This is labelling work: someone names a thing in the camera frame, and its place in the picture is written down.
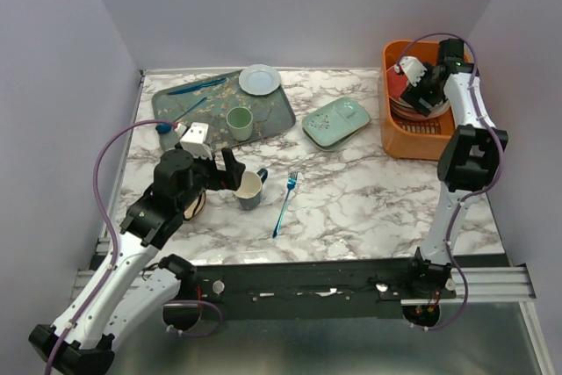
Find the red plate teal flower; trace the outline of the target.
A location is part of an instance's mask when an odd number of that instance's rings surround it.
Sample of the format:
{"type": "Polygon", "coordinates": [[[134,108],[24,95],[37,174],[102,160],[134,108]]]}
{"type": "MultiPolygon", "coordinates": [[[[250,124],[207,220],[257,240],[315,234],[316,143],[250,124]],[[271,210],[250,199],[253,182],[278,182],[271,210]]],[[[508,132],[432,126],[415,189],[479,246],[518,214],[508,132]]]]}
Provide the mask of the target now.
{"type": "Polygon", "coordinates": [[[401,98],[403,92],[407,89],[408,80],[405,75],[398,74],[394,66],[391,66],[385,73],[387,94],[392,103],[412,109],[412,106],[401,98]]]}

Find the red rimmed beige plate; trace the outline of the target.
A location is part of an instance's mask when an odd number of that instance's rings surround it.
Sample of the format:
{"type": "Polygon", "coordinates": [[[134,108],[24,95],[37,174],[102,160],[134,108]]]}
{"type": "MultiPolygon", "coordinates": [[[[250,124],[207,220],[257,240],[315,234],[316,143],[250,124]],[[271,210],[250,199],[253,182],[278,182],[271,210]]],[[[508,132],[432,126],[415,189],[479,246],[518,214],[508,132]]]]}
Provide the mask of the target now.
{"type": "Polygon", "coordinates": [[[392,110],[392,113],[402,119],[412,120],[412,121],[423,121],[429,119],[436,119],[445,112],[438,112],[438,113],[430,113],[429,116],[424,116],[423,114],[416,112],[416,111],[407,111],[407,110],[392,110]]]}

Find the cream pink branch plate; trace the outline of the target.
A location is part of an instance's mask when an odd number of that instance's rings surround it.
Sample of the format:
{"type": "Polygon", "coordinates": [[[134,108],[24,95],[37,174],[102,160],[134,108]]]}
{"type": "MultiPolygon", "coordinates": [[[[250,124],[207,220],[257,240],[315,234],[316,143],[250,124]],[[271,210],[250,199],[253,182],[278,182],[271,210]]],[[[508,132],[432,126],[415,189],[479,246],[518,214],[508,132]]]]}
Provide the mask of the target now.
{"type": "Polygon", "coordinates": [[[448,105],[443,105],[430,112],[428,116],[425,116],[414,109],[408,109],[408,108],[404,108],[401,106],[394,106],[394,105],[391,106],[391,110],[394,113],[400,115],[401,117],[404,117],[405,119],[433,119],[443,115],[449,109],[450,107],[448,105]]]}

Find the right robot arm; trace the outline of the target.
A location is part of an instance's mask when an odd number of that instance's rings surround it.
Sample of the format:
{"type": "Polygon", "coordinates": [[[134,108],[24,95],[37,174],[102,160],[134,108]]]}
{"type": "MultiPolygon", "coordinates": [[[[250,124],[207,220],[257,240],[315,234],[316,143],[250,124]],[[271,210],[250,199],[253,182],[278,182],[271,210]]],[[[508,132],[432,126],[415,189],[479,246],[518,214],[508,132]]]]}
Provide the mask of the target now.
{"type": "Polygon", "coordinates": [[[500,178],[508,144],[507,132],[495,126],[486,110],[477,62],[465,60],[471,45],[451,33],[442,37],[435,64],[424,63],[404,49],[394,66],[408,80],[401,95],[406,103],[429,115],[433,106],[447,102],[455,122],[438,160],[441,189],[436,214],[403,278],[406,291],[416,298],[440,292],[458,267],[453,249],[465,216],[477,197],[500,178]]]}

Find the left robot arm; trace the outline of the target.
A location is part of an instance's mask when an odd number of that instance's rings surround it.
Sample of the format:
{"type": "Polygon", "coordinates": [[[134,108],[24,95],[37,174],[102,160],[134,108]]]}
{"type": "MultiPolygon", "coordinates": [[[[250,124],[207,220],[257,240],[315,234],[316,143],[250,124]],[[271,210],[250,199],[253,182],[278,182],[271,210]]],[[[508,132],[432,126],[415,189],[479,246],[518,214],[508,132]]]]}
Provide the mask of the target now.
{"type": "Polygon", "coordinates": [[[74,302],[52,323],[29,335],[46,361],[45,372],[105,374],[121,343],[157,307],[188,299],[195,287],[192,266],[175,258],[144,285],[131,286],[168,239],[183,225],[184,212],[205,191],[236,191],[245,171],[230,148],[226,167],[175,148],[155,166],[153,182],[127,210],[112,248],[74,302]]]}

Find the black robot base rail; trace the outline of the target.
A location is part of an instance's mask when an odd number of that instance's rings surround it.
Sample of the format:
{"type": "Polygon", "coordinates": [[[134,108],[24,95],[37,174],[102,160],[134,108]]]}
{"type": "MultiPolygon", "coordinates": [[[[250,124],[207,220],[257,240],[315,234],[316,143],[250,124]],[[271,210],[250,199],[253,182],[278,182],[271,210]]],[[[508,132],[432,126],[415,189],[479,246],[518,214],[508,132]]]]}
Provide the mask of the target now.
{"type": "Polygon", "coordinates": [[[180,283],[163,310],[177,326],[218,312],[227,321],[431,319],[440,300],[456,296],[450,266],[411,258],[194,267],[171,256],[159,266],[180,283]]]}

